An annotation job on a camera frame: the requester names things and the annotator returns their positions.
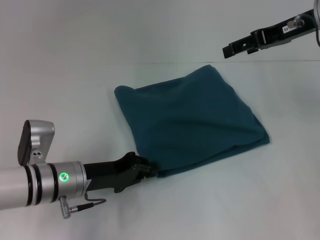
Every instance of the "cable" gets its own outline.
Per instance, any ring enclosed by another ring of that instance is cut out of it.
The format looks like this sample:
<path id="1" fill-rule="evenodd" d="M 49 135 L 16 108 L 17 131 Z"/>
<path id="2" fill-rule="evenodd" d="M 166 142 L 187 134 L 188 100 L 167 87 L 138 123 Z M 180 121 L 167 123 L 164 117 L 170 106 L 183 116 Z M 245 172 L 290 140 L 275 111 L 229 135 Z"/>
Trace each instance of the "cable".
<path id="1" fill-rule="evenodd" d="M 88 193 L 87 192 L 85 192 L 85 194 L 84 194 L 84 199 L 87 200 L 88 202 L 94 202 L 93 203 L 94 206 L 97 206 L 99 204 L 103 204 L 103 203 L 105 203 L 107 201 L 104 198 L 90 199 L 90 198 L 88 198 Z"/>
<path id="2" fill-rule="evenodd" d="M 315 37 L 316 37 L 316 43 L 320 47 L 320 40 L 319 40 L 319 26 L 316 22 L 316 19 L 308 14 L 301 14 L 301 16 L 306 17 L 307 19 L 310 19 L 313 22 L 313 25 L 315 27 Z"/>

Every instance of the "label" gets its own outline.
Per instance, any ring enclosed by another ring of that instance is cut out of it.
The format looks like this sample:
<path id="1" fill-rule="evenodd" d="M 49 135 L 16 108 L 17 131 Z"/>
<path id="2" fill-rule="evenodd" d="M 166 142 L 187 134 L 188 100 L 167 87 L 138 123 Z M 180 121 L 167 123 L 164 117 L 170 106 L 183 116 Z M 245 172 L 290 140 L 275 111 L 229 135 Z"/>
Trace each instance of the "label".
<path id="1" fill-rule="evenodd" d="M 295 29 L 297 29 L 297 28 L 296 28 L 296 27 L 289 28 L 288 26 L 284 26 L 284 27 L 282 28 L 282 31 L 283 31 L 284 34 L 286 34 L 286 33 L 288 33 L 288 32 L 291 32 L 292 30 L 295 30 Z"/>

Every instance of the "black ring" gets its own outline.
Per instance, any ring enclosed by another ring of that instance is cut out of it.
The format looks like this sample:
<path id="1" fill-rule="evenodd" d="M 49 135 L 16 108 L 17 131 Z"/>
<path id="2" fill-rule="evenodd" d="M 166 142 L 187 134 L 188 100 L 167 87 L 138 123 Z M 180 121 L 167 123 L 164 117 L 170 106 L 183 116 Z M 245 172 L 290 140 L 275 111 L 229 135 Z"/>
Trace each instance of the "black ring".
<path id="1" fill-rule="evenodd" d="M 38 194 L 36 196 L 36 201 L 34 205 L 38 205 L 41 202 L 42 199 L 42 180 L 41 180 L 41 174 L 39 167 L 36 164 L 32 165 L 35 171 L 35 176 L 36 176 L 36 184 L 38 186 Z"/>
<path id="2" fill-rule="evenodd" d="M 55 165 L 53 165 L 52 163 L 48 163 L 48 165 L 50 166 L 50 168 L 52 170 L 52 174 L 53 174 L 54 190 L 53 190 L 53 198 L 51 201 L 51 203 L 53 203 L 57 200 L 58 192 L 59 192 L 58 172 L 57 172 Z"/>
<path id="3" fill-rule="evenodd" d="M 32 196 L 34 194 L 34 185 L 32 183 L 32 174 L 30 171 L 30 168 L 28 166 L 24 166 L 26 177 L 28 178 L 28 200 L 26 202 L 26 207 L 31 205 L 32 202 Z"/>

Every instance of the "teal towel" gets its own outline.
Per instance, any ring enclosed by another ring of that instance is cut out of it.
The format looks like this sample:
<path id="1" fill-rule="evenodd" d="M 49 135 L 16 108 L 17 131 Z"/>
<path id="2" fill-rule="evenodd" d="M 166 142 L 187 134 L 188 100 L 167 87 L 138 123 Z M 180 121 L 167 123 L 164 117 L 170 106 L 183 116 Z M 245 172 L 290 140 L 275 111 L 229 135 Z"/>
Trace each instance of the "teal towel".
<path id="1" fill-rule="evenodd" d="M 140 156 L 158 177 L 188 171 L 270 142 L 252 113 L 211 65 L 174 80 L 114 90 Z"/>

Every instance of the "white backdrop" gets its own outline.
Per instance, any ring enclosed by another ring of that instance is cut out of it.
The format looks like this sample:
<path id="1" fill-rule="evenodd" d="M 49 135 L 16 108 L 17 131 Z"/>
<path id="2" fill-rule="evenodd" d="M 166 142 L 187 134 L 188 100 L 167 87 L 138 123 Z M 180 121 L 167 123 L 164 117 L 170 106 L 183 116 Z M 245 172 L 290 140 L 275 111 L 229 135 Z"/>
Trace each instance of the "white backdrop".
<path id="1" fill-rule="evenodd" d="M 272 143 L 148 179 L 63 220 L 59 203 L 0 212 L 1 239 L 270 240 L 320 237 L 320 49 L 315 34 L 223 58 L 222 48 L 311 0 L 0 0 L 0 164 L 17 166 L 26 119 L 52 121 L 48 162 L 135 151 L 114 97 L 212 64 Z M 82 203 L 71 201 L 71 205 Z"/>

